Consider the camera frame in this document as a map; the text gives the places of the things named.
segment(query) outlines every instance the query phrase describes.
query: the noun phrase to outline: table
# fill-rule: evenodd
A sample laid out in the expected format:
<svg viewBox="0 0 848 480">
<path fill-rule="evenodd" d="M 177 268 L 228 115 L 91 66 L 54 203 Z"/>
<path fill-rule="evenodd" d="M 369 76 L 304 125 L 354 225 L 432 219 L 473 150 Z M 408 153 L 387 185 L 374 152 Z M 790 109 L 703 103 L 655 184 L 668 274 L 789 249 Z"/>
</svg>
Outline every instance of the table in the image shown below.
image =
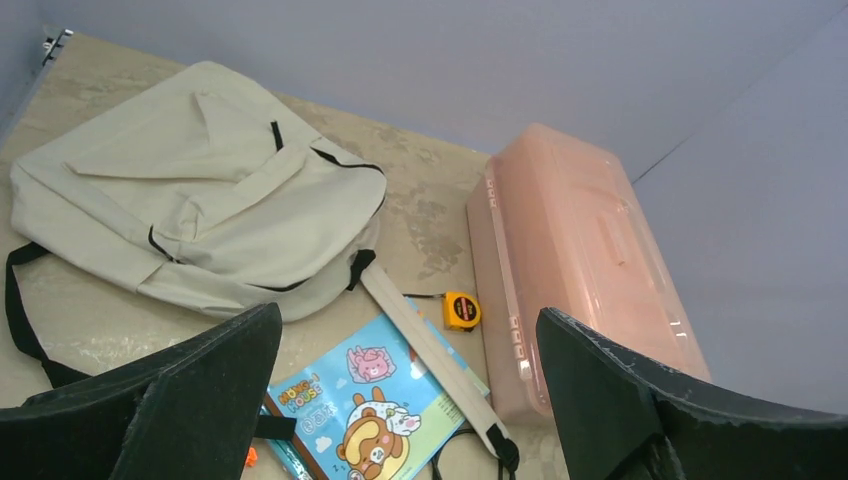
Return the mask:
<svg viewBox="0 0 848 480">
<path fill-rule="evenodd" d="M 9 226 L 12 161 L 185 68 L 178 63 L 75 34 L 0 151 L 0 255 L 26 243 Z M 341 147 L 380 165 L 388 177 L 377 254 L 401 291 L 474 292 L 465 201 L 487 155 L 384 123 L 278 94 L 289 108 Z M 55 258 L 18 269 L 25 305 L 54 359 L 97 374 L 204 331 L 215 320 L 132 294 Z M 419 300 L 441 324 L 438 300 Z M 379 314 L 362 287 L 287 324 L 271 377 L 279 382 L 330 350 Z M 474 371 L 486 378 L 480 330 L 445 331 Z M 20 405 L 48 390 L 39 365 L 20 354 L 0 327 L 0 405 Z M 553 429 L 511 426 L 521 449 L 519 479 L 567 478 Z M 270 449 L 255 440 L 260 460 L 243 479 L 288 478 Z M 449 444 L 446 480 L 497 478 L 496 461 L 475 436 Z M 430 478 L 429 468 L 418 478 Z"/>
</svg>

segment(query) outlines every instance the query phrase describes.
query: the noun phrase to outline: book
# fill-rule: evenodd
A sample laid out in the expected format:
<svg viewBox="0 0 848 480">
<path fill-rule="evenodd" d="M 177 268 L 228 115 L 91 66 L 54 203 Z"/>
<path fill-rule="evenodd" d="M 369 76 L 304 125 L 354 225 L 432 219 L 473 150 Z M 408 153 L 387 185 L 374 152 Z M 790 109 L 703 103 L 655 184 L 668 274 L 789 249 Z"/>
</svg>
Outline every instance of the book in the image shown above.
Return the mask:
<svg viewBox="0 0 848 480">
<path fill-rule="evenodd" d="M 410 304 L 487 396 L 488 387 Z M 465 421 L 385 314 L 270 386 L 265 408 L 297 419 L 295 438 L 271 447 L 298 480 L 412 479 Z"/>
</svg>

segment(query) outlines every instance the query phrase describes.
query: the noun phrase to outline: white strap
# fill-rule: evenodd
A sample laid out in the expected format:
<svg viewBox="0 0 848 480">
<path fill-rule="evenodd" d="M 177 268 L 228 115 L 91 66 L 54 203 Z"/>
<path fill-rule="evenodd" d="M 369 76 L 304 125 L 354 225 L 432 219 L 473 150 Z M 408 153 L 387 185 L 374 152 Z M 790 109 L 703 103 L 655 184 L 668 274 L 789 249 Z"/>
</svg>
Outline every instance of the white strap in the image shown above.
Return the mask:
<svg viewBox="0 0 848 480">
<path fill-rule="evenodd" d="M 489 452 L 507 465 L 514 463 L 513 469 L 517 468 L 518 449 L 509 440 L 506 427 L 376 261 L 362 273 L 362 284 L 406 337 L 424 365 L 433 372 Z"/>
</svg>

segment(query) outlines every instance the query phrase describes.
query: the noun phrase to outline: children's book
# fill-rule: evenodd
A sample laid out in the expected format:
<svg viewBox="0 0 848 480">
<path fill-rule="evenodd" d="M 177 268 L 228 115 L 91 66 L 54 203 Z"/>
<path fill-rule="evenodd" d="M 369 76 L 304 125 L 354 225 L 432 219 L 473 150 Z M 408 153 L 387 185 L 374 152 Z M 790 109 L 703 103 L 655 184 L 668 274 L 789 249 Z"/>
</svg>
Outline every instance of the children's book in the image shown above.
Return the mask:
<svg viewBox="0 0 848 480">
<path fill-rule="evenodd" d="M 421 321 L 427 322 L 423 315 Z M 488 387 L 427 324 L 488 395 Z M 265 408 L 297 419 L 294 440 L 272 441 L 271 447 L 303 480 L 411 479 L 465 421 L 385 314 L 269 387 Z"/>
</svg>

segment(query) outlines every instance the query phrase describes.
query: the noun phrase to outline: orange storage box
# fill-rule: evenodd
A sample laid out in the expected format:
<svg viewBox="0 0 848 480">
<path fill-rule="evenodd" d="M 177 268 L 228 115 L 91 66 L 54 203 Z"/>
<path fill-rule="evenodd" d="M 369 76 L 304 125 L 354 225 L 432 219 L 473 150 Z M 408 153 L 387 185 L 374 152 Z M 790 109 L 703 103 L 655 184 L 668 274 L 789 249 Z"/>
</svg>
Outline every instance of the orange storage box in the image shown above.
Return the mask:
<svg viewBox="0 0 848 480">
<path fill-rule="evenodd" d="M 615 156 L 531 125 L 489 160 L 467 210 L 492 402 L 504 422 L 553 420 L 536 346 L 543 307 L 709 381 Z"/>
</svg>

